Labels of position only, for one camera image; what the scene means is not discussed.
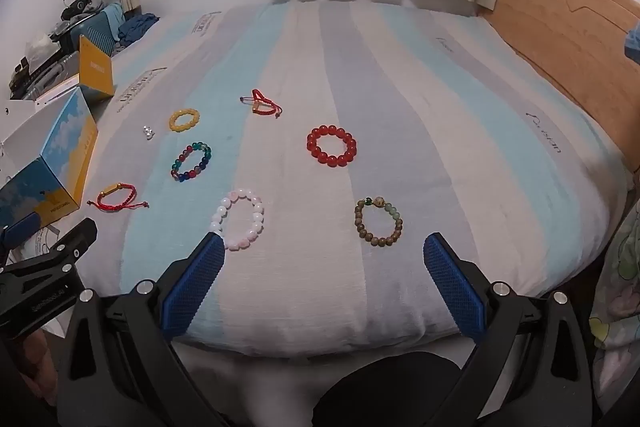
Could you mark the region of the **left hand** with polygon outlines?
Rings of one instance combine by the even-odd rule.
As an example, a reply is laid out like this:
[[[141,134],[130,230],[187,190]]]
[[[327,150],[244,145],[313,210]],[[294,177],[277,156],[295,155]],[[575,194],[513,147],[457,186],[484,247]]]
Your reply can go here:
[[[58,397],[58,372],[42,329],[24,340],[18,361],[22,368],[21,376],[32,393],[49,405],[55,405]]]

